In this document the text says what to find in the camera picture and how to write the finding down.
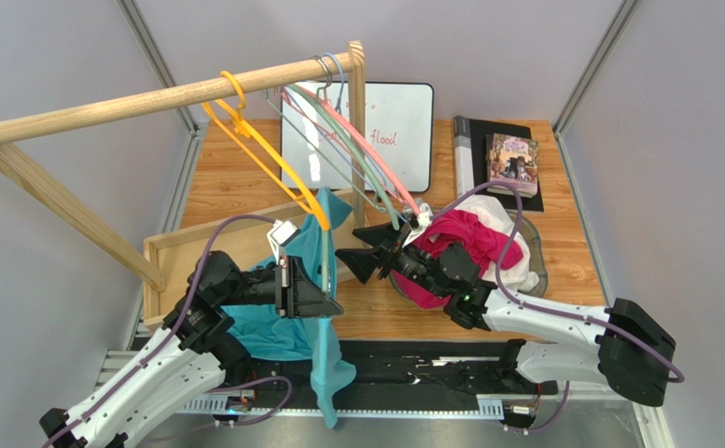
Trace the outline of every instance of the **pink cloth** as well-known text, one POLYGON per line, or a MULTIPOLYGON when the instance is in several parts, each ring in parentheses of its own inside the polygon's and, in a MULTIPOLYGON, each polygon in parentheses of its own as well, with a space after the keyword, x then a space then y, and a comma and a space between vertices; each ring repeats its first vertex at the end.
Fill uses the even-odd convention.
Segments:
MULTIPOLYGON (((419 238, 412 243, 437 258, 451 243, 460 242, 472 260, 481 266, 481 274, 489 269, 489 263, 497 262, 501 249, 509 236, 484 226, 474 213, 451 210, 435 220, 419 238)), ((510 269, 523 259, 523 252, 516 244, 509 247, 503 259, 503 269, 510 269)), ((418 287, 399 273, 392 273, 400 290, 417 306, 428 309, 444 306, 450 296, 439 298, 418 287)))

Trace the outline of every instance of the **yellow hanger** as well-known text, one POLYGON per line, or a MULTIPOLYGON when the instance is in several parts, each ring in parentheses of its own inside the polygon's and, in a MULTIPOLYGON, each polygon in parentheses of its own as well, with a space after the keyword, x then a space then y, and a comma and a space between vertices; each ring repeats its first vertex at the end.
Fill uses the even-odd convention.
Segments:
POLYGON ((285 159, 282 158, 282 156, 274 149, 270 143, 260 135, 255 128, 252 127, 252 125, 244 119, 244 108, 246 108, 246 96, 244 95, 244 91, 241 90, 241 85, 238 84, 238 81, 235 79, 233 75, 231 75, 229 72, 221 72, 221 76, 228 79, 232 86, 235 88, 235 92, 238 94, 239 104, 238 109, 235 110, 232 107, 230 107, 226 102, 223 100, 216 100, 216 104, 219 105, 222 109, 224 109, 232 119, 232 124, 234 125, 234 131, 230 131, 224 123, 222 123, 218 117, 216 116, 216 113, 213 111, 213 108, 210 106, 209 103, 202 103, 202 108, 207 113, 208 117, 212 119, 216 125, 218 125, 219 128, 221 128, 224 133, 226 133, 241 149, 254 161, 274 182, 276 182, 276 185, 278 185, 287 195, 295 201, 305 212, 312 214, 315 216, 315 219, 318 221, 318 224, 321 226, 321 230, 328 231, 330 229, 329 220, 324 213, 324 209, 321 207, 321 204, 318 203, 317 199, 313 195, 313 193, 307 188, 306 185, 304 185, 304 182, 301 180, 299 175, 296 174, 295 171, 293 171, 293 168, 290 167, 290 165, 285 161, 285 159), (265 163, 263 163, 253 152, 251 149, 249 149, 236 134, 242 135, 246 138, 253 138, 255 139, 262 147, 263 149, 268 152, 268 154, 276 161, 276 163, 282 167, 283 170, 285 170, 285 173, 293 179, 293 182, 296 183, 296 187, 299 188, 299 191, 301 192, 300 196, 296 196, 296 194, 291 191, 283 182, 279 179, 278 175, 275 175, 267 166, 265 166, 265 163), (301 200, 304 199, 307 201, 307 204, 303 203, 301 200))

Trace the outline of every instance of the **fabric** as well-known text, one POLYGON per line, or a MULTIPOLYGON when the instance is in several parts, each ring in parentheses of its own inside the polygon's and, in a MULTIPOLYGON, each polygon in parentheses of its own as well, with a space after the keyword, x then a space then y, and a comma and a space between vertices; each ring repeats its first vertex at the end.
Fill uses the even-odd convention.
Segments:
MULTIPOLYGON (((495 281, 495 265, 500 251, 513 229, 513 221, 497 198, 470 196, 454 210, 435 220, 413 244, 437 257, 448 245, 458 241, 481 266, 481 278, 495 281)), ((530 250, 518 233, 503 260, 501 278, 508 288, 529 291, 538 283, 538 275, 529 271, 530 250)), ((417 306, 438 308, 449 298, 439 298, 393 273, 398 287, 417 306)))
MULTIPOLYGON (((328 215, 332 229, 336 230, 351 213, 351 205, 343 202, 328 189, 320 189, 317 200, 328 215)), ((334 254, 334 244, 329 238, 329 253, 334 254)), ((301 257, 311 280, 321 284, 318 268, 321 265, 321 229, 312 215, 307 216, 301 233, 286 246, 290 256, 301 257)), ((273 257, 264 259, 264 266, 273 257)), ((337 261, 329 257, 330 284, 337 285, 337 261)), ((330 290, 332 299, 337 290, 330 290)), ((230 333, 260 359, 293 361, 311 359, 313 371, 310 382, 317 396, 317 404, 324 415, 327 427, 337 424, 337 412, 332 397, 349 385, 356 377, 356 368, 342 360, 340 340, 331 324, 331 318, 283 319, 273 310, 273 305, 226 306, 224 311, 235 319, 230 333)))
MULTIPOLYGON (((466 198, 455 209, 474 213, 484 226, 493 231, 499 231, 500 233, 509 235, 514 229, 514 221, 511 220, 509 213, 495 197, 473 195, 466 198)), ((504 269, 500 273, 500 278, 503 280, 503 285, 509 289, 530 291, 538 284, 538 275, 530 272, 530 248, 528 248, 525 239, 519 233, 514 238, 514 243, 520 247, 526 257, 518 261, 510 269, 504 269)), ((481 277, 483 280, 492 283, 496 281, 496 263, 497 259, 489 263, 489 269, 481 277)))
MULTIPOLYGON (((490 262, 493 260, 496 262, 500 257, 508 239, 507 235, 493 231, 481 224, 474 214, 451 210, 432 222, 425 233, 412 243, 428 252, 432 258, 438 258, 439 254, 449 245, 460 242, 472 260, 481 267, 483 273, 489 267, 490 262)), ((511 245, 503 259, 503 269, 512 268, 523 257, 520 247, 511 245)), ((438 308, 449 299, 434 296, 399 273, 393 273, 393 275, 403 293, 421 308, 438 308)))

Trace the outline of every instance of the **white cloth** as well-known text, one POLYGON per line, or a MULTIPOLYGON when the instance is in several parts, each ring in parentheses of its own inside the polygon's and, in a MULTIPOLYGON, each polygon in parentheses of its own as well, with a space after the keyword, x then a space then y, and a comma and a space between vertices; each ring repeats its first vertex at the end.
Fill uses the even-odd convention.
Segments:
MULTIPOLYGON (((481 224, 493 231, 510 235, 514 229, 514 222, 509 217, 508 212, 503 208, 500 201, 492 196, 472 195, 464 199, 455 209, 475 214, 481 224)), ((500 279, 503 280, 503 285, 509 289, 530 291, 538 284, 538 274, 530 271, 530 249, 523 236, 519 233, 514 238, 514 243, 523 251, 523 259, 519 260, 511 269, 502 270, 500 279)), ((494 261, 489 263, 489 269, 486 270, 482 278, 487 282, 496 282, 494 261)))

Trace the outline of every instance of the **teal cloth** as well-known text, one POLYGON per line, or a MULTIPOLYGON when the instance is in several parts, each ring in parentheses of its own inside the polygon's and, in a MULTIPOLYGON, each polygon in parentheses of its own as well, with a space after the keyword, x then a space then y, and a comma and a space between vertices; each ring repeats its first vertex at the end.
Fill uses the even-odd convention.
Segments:
MULTIPOLYGON (((351 213, 351 205, 328 189, 320 189, 316 199, 336 230, 351 213)), ((329 238, 330 296, 337 297, 337 260, 334 244, 329 238)), ((304 267, 316 285, 321 285, 318 268, 321 265, 321 227, 309 215, 301 226, 301 233, 287 244, 289 256, 301 257, 304 267)), ((274 261, 264 259, 258 266, 274 261)), ((356 367, 342 360, 340 340, 331 325, 331 318, 283 319, 273 305, 226 306, 224 311, 235 319, 230 333, 259 359, 272 361, 313 360, 310 383, 318 397, 318 408, 323 412, 327 427, 337 424, 337 411, 332 397, 349 385, 356 377, 356 367)))

